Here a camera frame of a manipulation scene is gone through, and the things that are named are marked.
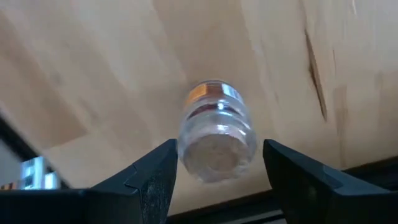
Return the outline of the small cork-lid glass jar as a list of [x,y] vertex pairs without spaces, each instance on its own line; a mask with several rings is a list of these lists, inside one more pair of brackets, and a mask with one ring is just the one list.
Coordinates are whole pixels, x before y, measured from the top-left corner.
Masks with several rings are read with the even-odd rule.
[[257,139],[249,110],[237,89],[205,80],[188,93],[177,153],[187,172],[204,183],[239,177],[249,166]]

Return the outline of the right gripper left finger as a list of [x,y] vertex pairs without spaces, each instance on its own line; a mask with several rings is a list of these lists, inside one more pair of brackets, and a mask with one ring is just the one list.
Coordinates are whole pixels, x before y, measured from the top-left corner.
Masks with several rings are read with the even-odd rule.
[[164,224],[177,176],[169,139],[87,189],[2,190],[0,224]]

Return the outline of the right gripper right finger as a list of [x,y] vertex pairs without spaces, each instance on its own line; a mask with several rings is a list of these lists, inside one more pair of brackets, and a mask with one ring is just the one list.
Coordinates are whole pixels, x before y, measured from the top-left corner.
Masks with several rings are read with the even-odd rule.
[[398,224],[398,192],[327,166],[273,139],[263,160],[288,224]]

